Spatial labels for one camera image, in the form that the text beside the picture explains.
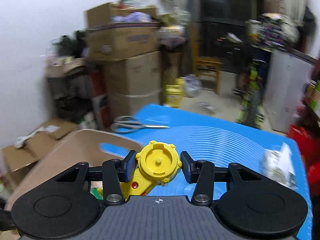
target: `cardboard box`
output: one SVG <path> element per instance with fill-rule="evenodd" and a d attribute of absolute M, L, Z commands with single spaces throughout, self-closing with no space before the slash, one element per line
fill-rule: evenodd
<path fill-rule="evenodd" d="M 151 52 L 104 66 L 109 94 L 145 95 L 160 89 L 160 52 Z"/>
<path fill-rule="evenodd" d="M 263 0 L 263 11 L 267 13 L 284 13 L 283 0 Z"/>
<path fill-rule="evenodd" d="M 22 149 L 13 145 L 2 149 L 7 164 L 6 178 L 15 189 L 36 162 L 49 154 L 61 138 L 77 129 L 77 125 L 61 119 L 52 118 L 40 126 L 49 126 L 51 132 L 39 132 L 25 141 Z"/>
<path fill-rule="evenodd" d="M 25 177 L 6 203 L 10 210 L 13 203 L 23 194 L 79 162 L 90 166 L 101 166 L 106 160 L 122 157 L 100 150 L 101 143 L 109 143 L 140 152 L 139 142 L 124 136 L 95 130 L 77 130 L 58 143 L 55 150 L 44 157 Z"/>
<path fill-rule="evenodd" d="M 71 71 L 75 73 L 76 68 L 81 66 L 84 66 L 83 58 L 59 57 L 56 65 L 47 64 L 46 76 L 49 78 L 64 77 Z"/>
<path fill-rule="evenodd" d="M 158 23 L 111 21 L 111 17 L 127 16 L 134 11 L 156 18 L 154 6 L 132 10 L 106 3 L 86 11 L 89 59 L 121 60 L 157 50 Z"/>
<path fill-rule="evenodd" d="M 111 117 L 114 119 L 121 115 L 134 115 L 140 108 L 148 104 L 160 104 L 160 90 L 147 95 L 125 96 L 109 94 Z"/>
<path fill-rule="evenodd" d="M 147 8 L 141 8 L 141 9 L 118 9 L 116 5 L 109 2 L 109 3 L 99 5 L 97 7 L 91 8 L 85 12 L 86 19 L 87 19 L 87 28 L 92 29 L 92 28 L 108 25 L 112 22 L 111 17 L 127 16 L 132 12 L 143 12 L 151 15 L 151 17 L 153 18 L 157 18 L 155 6 L 151 5 L 151 6 L 148 6 Z"/>
<path fill-rule="evenodd" d="M 88 58 L 121 60 L 158 48 L 156 23 L 112 23 L 87 30 Z"/>

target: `scissor blade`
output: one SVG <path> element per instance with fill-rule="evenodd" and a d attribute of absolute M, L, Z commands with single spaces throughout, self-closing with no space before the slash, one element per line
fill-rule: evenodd
<path fill-rule="evenodd" d="M 165 125 L 148 125 L 148 124 L 145 124 L 143 126 L 145 128 L 154 128 L 154 129 L 170 128 L 170 126 L 165 126 Z"/>

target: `white cabinet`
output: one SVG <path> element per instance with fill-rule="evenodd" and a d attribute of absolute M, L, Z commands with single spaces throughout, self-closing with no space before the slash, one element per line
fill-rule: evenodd
<path fill-rule="evenodd" d="M 287 133 L 315 59 L 296 52 L 275 50 L 271 56 L 264 106 L 273 130 Z"/>

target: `stacked cardboard boxes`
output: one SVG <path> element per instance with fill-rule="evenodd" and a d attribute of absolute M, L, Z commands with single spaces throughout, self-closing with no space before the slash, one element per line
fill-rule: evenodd
<path fill-rule="evenodd" d="M 133 115 L 147 104 L 160 104 L 160 59 L 154 51 L 105 66 L 113 118 Z"/>
<path fill-rule="evenodd" d="M 133 115 L 159 104 L 161 65 L 156 22 L 112 22 L 112 17 L 141 11 L 156 18 L 156 8 L 118 9 L 106 3 L 86 11 L 89 59 L 105 73 L 110 115 Z"/>
<path fill-rule="evenodd" d="M 118 9 L 112 3 L 86 11 L 88 57 L 91 60 L 121 60 L 157 50 L 155 22 L 112 22 L 112 17 L 140 11 L 156 17 L 156 8 Z"/>

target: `wooden chair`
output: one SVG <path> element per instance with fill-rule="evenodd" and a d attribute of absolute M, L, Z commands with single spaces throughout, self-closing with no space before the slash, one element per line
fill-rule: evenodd
<path fill-rule="evenodd" d="M 217 57 L 202 57 L 199 56 L 199 46 L 196 42 L 196 31 L 194 24 L 190 26 L 190 41 L 192 54 L 193 73 L 197 76 L 211 76 L 215 78 L 215 86 L 213 90 L 219 94 L 220 88 L 220 72 L 222 62 Z"/>

